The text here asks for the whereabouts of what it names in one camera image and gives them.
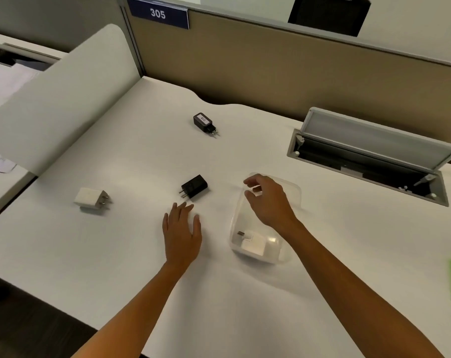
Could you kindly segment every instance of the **black office chair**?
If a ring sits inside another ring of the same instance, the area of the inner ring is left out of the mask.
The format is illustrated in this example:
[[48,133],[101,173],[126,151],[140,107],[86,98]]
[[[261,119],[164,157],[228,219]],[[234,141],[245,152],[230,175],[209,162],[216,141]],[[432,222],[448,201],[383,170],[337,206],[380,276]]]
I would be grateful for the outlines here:
[[295,0],[288,22],[358,36],[369,0]]

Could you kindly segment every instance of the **left hand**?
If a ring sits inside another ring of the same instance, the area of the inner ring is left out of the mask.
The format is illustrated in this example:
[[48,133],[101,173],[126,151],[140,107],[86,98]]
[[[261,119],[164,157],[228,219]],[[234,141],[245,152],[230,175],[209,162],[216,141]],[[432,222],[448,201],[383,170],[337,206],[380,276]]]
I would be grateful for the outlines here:
[[172,205],[169,215],[164,214],[162,232],[166,246],[166,265],[184,273],[199,254],[202,243],[199,216],[194,216],[193,232],[189,230],[189,212],[194,205]]

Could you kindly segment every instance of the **tan partition wall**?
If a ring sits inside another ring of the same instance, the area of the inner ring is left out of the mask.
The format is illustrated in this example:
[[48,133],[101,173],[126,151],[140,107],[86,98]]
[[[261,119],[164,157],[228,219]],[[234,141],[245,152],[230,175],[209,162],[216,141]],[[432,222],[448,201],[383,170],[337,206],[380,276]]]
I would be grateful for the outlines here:
[[147,75],[206,99],[301,120],[316,106],[451,143],[451,66],[193,10],[190,30],[128,16]]

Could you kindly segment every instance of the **clear plastic container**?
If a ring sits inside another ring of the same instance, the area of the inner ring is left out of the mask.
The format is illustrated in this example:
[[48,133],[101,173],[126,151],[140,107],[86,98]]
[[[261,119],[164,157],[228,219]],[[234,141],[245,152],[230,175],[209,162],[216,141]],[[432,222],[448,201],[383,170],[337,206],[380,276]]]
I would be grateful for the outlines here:
[[[269,177],[282,185],[292,209],[300,210],[302,201],[300,187],[277,177]],[[280,264],[290,261],[292,258],[290,245],[275,230],[258,219],[245,198],[246,190],[248,188],[244,187],[232,218],[229,246],[238,253],[266,263]]]

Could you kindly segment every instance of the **white charger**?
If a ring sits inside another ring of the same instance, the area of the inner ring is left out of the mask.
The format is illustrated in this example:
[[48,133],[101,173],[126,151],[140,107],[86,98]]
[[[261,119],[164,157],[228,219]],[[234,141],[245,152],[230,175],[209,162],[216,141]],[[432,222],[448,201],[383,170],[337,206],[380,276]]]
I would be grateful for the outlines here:
[[81,187],[74,199],[74,203],[79,207],[100,210],[108,199],[109,195],[103,190]]

